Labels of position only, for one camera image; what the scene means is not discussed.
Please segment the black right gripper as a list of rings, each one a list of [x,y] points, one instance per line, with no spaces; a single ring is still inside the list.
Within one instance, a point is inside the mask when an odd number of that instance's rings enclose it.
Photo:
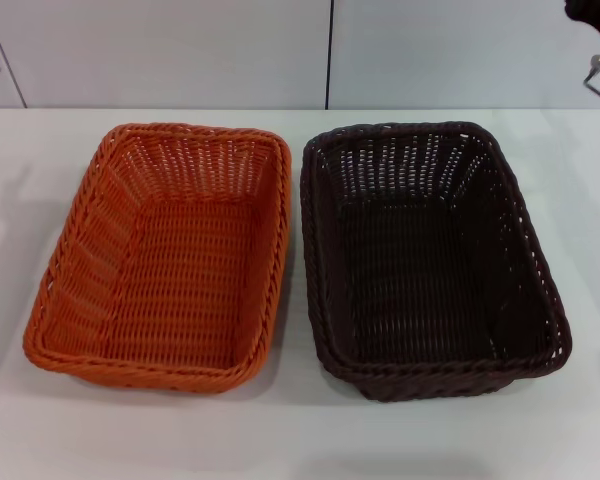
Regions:
[[[565,13],[569,19],[590,25],[600,33],[600,0],[566,0]]]

